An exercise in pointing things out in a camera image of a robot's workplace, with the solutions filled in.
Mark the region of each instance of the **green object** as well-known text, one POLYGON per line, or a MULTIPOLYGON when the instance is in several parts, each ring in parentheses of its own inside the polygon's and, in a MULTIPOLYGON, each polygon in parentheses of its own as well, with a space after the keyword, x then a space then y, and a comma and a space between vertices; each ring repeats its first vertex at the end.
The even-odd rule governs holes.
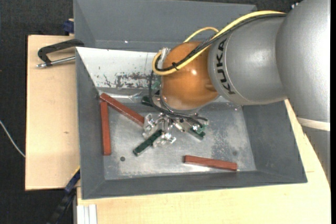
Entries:
POLYGON ((133 150, 135 156, 139 156, 142 152, 144 152, 148 147, 152 146, 154 141, 158 139, 163 134, 162 130, 156 131, 149 138, 147 138, 144 142, 142 142, 136 149, 133 150))
POLYGON ((147 106, 152 106, 148 96, 144 96, 141 100, 141 103, 147 106))
POLYGON ((207 125, 203 124, 202 127, 191 127, 189 131, 193 134, 196 138, 202 140, 205 137, 204 130, 206 129, 207 125))

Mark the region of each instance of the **white cable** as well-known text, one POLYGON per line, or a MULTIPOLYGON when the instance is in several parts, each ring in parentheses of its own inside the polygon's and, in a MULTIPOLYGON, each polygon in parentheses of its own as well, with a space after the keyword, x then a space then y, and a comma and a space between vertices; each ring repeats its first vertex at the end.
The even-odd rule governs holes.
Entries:
POLYGON ((2 128, 4 129, 5 133, 7 134, 9 140, 11 141, 11 143, 13 144, 13 146, 15 146, 16 150, 19 151, 19 153, 25 158, 26 155, 19 149, 19 147, 16 145, 16 143, 14 142, 14 140, 12 139, 11 135, 9 134, 9 132, 7 131, 5 125, 2 123, 2 121, 0 120, 0 125, 2 126, 2 128))

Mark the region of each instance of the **red wooden stick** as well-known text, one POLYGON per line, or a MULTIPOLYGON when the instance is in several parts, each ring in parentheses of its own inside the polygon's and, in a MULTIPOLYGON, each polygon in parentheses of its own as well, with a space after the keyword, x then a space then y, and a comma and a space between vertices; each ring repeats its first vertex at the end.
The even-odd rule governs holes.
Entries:
POLYGON ((100 103, 103 155, 111 155, 111 137, 109 124, 109 110, 106 102, 100 103))
POLYGON ((190 155, 185 155, 183 162, 187 164, 195 164, 218 169, 228 169, 233 171, 237 171, 238 169, 238 165, 236 163, 225 162, 219 159, 209 159, 190 155))
POLYGON ((145 121, 145 118, 140 114, 136 113, 135 111, 131 110, 127 106, 123 105, 122 103, 118 102, 116 99, 110 97, 106 93, 103 93, 100 96, 102 101, 107 102, 107 104, 117 110, 119 113, 123 114, 124 116, 128 117, 130 120, 134 121, 141 127, 145 121))

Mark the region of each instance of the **wooden table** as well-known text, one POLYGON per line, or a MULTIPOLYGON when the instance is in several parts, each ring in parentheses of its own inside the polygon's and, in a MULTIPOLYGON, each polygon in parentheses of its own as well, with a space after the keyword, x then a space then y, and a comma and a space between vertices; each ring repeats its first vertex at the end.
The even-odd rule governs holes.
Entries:
MULTIPOLYGON (((64 188, 79 165, 75 63, 35 67, 41 63, 39 48, 72 38, 28 38, 26 190, 64 188)), ((57 52, 51 59, 73 54, 57 52)), ((77 204, 96 204, 98 224, 330 223, 328 181, 288 101, 286 106, 308 178, 305 184, 94 200, 82 200, 78 187, 77 204)))

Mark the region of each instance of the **yellow cable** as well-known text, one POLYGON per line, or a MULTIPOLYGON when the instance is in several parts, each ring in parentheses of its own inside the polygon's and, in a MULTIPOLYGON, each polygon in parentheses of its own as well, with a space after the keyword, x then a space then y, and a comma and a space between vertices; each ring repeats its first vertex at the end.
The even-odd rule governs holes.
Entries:
POLYGON ((200 32, 203 32, 205 30, 213 30, 214 32, 218 33, 219 30, 215 27, 211 27, 211 26, 207 26, 207 27, 204 27, 202 29, 199 29, 197 30, 196 32, 194 32, 193 34, 191 34, 185 41, 183 42, 188 42, 189 40, 191 40, 194 36, 196 36, 197 34, 199 34, 200 32))
MULTIPOLYGON (((268 15, 268 14, 284 14, 283 12, 275 12, 273 10, 262 10, 262 11, 258 11, 258 12, 252 12, 249 14, 246 14, 236 20, 234 20, 232 23, 228 24, 226 27, 224 27, 221 31, 219 31, 215 36, 213 36, 212 39, 218 37, 219 35, 225 33, 226 31, 229 31, 231 28, 233 28, 234 26, 236 26, 237 24, 239 24, 240 22, 250 19, 252 17, 256 17, 256 16, 262 16, 262 15, 268 15)), ((171 70, 167 70, 167 71, 158 71, 155 67, 155 63, 156 60, 158 59, 158 57, 160 57, 161 52, 159 51, 153 61, 152 61, 152 69, 153 71, 160 75, 160 76, 164 76, 164 75, 168 75, 168 74, 172 74, 174 72, 176 72, 177 70, 180 70, 181 68, 185 67, 188 63, 190 63, 191 61, 193 61, 196 57, 198 57, 202 52, 204 52, 209 46, 205 47, 204 49, 202 49, 201 51, 199 51, 198 53, 196 53, 195 55, 191 56, 188 60, 186 60, 185 62, 183 62, 182 64, 180 64, 179 66, 176 66, 176 68, 173 68, 171 70)))

